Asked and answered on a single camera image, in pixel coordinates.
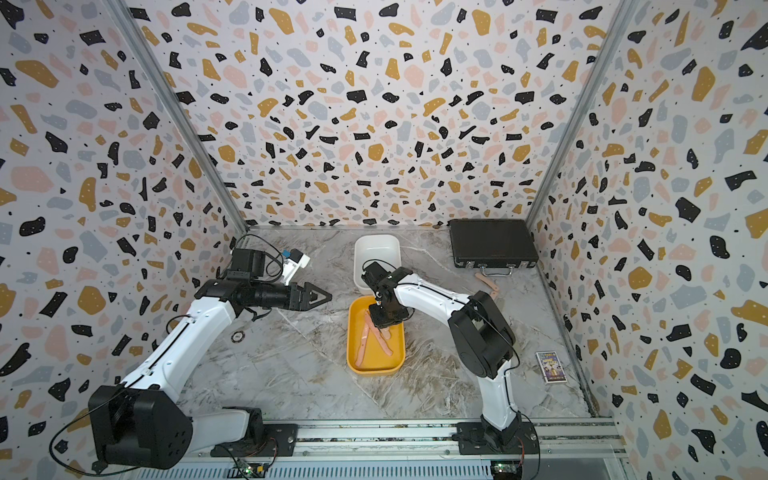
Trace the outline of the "yellow storage box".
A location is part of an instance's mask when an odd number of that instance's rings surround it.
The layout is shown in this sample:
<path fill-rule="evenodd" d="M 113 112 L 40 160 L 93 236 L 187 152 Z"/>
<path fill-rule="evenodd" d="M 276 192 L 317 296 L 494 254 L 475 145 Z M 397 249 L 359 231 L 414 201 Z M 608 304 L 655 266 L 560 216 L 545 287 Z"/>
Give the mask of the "yellow storage box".
<path fill-rule="evenodd" d="M 373 296 L 356 299 L 349 308 L 346 361 L 361 376 L 385 376 L 397 372 L 405 362 L 406 345 L 402 325 L 379 329 L 373 325 L 369 307 Z"/>

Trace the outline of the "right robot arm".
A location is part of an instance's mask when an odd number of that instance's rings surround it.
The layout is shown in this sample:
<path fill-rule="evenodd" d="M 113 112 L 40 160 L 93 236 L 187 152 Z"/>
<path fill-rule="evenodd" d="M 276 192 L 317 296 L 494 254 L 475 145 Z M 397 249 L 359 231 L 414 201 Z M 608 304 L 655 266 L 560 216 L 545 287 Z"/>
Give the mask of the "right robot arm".
<path fill-rule="evenodd" d="M 523 419 L 509 380 L 518 356 L 514 333 L 491 296 L 457 293 L 377 261 L 364 264 L 361 278 L 375 297 L 369 307 L 375 327 L 399 325 L 419 311 L 449 328 L 459 359 L 478 378 L 485 443 L 496 451 L 512 445 Z"/>

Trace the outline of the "white storage box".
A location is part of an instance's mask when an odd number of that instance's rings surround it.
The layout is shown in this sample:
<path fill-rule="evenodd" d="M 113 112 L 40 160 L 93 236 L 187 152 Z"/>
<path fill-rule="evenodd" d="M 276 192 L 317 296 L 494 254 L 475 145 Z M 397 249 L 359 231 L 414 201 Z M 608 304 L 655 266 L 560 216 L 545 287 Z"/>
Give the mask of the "white storage box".
<path fill-rule="evenodd" d="M 363 281 L 363 267 L 371 262 L 378 262 L 391 271 L 402 265 L 399 240 L 389 234 L 364 235 L 356 240 L 354 246 L 353 273 L 354 283 L 362 295 L 371 295 L 372 290 Z"/>

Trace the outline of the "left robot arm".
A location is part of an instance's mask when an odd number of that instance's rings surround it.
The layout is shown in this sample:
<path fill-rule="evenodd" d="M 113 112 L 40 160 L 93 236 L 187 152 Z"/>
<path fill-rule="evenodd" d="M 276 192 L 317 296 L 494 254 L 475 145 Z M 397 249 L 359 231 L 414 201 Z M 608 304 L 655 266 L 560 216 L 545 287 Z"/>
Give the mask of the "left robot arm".
<path fill-rule="evenodd" d="M 219 335 L 244 311 L 309 311 L 329 302 L 327 291 L 294 282 L 310 259 L 292 249 L 279 253 L 281 272 L 266 281 L 266 254 L 236 248 L 222 277 L 206 281 L 188 311 L 157 349 L 119 384 L 101 386 L 90 397 L 88 414 L 97 473 L 112 465 L 169 469 L 187 453 L 266 444 L 258 409 L 227 407 L 198 417 L 185 414 L 178 399 L 187 380 Z"/>

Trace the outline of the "long pink fruit knife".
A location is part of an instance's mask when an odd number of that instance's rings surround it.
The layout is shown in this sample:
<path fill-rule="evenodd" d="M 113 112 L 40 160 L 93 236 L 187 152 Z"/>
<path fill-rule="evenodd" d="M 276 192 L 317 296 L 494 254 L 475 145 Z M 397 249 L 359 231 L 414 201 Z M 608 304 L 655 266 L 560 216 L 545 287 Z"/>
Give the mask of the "long pink fruit knife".
<path fill-rule="evenodd" d="M 357 369 L 360 369 L 362 367 L 362 364 L 364 361 L 368 335 L 370 332 L 369 323 L 370 323 L 370 314 L 368 310 L 365 310 L 363 313 L 363 327 L 362 327 L 362 332 L 360 336 L 360 345 L 357 349 L 356 356 L 355 356 L 355 367 Z"/>

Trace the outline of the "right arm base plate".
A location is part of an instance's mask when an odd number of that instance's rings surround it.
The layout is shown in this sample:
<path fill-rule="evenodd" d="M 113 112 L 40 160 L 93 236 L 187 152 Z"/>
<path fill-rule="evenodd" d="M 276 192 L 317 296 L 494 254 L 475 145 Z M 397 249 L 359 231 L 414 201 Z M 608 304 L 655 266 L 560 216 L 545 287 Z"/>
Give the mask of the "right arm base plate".
<path fill-rule="evenodd" d="M 452 439 L 461 455 L 533 454 L 540 452 L 538 434 L 530 422 L 513 422 L 497 430 L 485 422 L 460 422 Z"/>

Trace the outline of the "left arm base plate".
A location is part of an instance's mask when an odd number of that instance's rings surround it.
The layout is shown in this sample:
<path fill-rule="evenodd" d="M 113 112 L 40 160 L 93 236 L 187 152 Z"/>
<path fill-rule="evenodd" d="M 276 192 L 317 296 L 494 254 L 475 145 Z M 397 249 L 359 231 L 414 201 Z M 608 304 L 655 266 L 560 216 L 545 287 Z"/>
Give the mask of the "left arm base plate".
<path fill-rule="evenodd" d="M 256 437 L 220 444 L 210 450 L 211 457 L 291 457 L 296 447 L 299 427 L 295 423 L 266 423 Z"/>

